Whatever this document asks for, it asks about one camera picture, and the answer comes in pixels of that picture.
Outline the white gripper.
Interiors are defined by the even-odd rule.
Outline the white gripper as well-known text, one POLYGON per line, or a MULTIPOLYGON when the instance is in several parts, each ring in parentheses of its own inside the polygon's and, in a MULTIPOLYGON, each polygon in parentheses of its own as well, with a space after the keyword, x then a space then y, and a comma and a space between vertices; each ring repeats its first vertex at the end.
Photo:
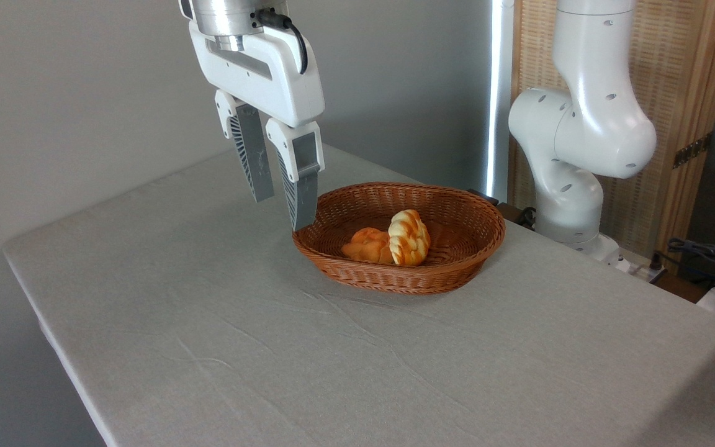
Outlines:
POLYGON ((307 69, 301 74, 299 43, 291 32, 268 28, 246 35, 236 52, 219 49, 195 22, 188 30, 204 77, 221 89, 215 104, 222 133, 235 142, 253 198, 261 202, 274 195, 261 111, 272 117, 266 131, 279 159, 293 231, 314 223, 325 162, 320 127, 312 121, 325 102, 313 49, 306 45, 307 69))

